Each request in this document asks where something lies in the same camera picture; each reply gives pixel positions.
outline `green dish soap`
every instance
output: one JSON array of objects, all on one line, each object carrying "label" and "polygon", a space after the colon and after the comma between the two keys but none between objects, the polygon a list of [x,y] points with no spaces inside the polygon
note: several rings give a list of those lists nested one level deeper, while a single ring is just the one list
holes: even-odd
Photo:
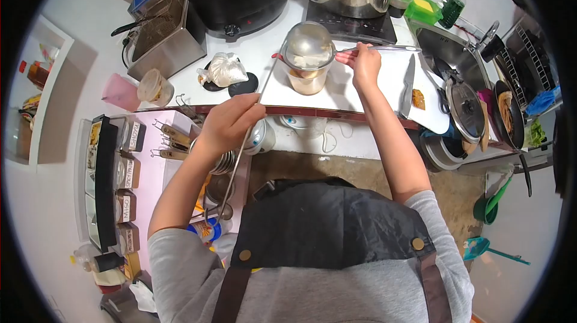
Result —
[{"label": "green dish soap", "polygon": [[445,29],[450,29],[459,18],[461,11],[465,8],[465,0],[446,0],[441,10],[443,18],[438,22]]}]

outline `brass button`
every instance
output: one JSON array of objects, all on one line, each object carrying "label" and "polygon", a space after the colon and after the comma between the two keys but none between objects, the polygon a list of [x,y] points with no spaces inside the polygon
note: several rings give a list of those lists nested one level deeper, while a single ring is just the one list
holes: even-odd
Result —
[{"label": "brass button", "polygon": [[241,254],[238,255],[238,258],[243,262],[248,261],[250,259],[250,250],[243,250]]},{"label": "brass button", "polygon": [[413,248],[415,248],[415,250],[422,250],[422,248],[425,247],[425,242],[421,238],[413,239],[411,244],[413,245]]}]

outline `pot handle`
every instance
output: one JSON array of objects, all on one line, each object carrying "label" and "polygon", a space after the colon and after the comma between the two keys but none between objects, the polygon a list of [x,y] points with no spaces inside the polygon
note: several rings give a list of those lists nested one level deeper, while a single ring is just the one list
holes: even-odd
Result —
[{"label": "pot handle", "polygon": [[533,193],[533,190],[531,188],[531,175],[529,174],[529,168],[527,167],[527,160],[525,160],[523,152],[519,154],[519,159],[521,160],[521,165],[523,165],[523,172],[525,173],[525,183],[527,183],[527,193],[529,197],[531,197],[531,194]]}]

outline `temperature knob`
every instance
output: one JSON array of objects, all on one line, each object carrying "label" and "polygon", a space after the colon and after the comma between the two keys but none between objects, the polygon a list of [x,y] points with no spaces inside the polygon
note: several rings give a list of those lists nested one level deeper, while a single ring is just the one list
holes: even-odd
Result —
[{"label": "temperature knob", "polygon": [[241,28],[235,24],[226,25],[224,27],[224,34],[230,37],[238,35],[241,32]]}]

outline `person's right hand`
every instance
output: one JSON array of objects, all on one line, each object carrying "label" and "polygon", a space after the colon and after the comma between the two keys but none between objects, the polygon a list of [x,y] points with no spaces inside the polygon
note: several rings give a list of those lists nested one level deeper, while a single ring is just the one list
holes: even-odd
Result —
[{"label": "person's right hand", "polygon": [[211,158],[241,146],[246,131],[266,117],[266,109],[257,103],[260,94],[242,94],[216,105],[203,124],[194,148],[201,146]]},{"label": "person's right hand", "polygon": [[357,51],[339,52],[335,56],[336,61],[354,70],[353,85],[357,89],[377,86],[377,76],[381,69],[381,54],[377,50],[369,50],[368,46],[372,45],[357,42]]}]

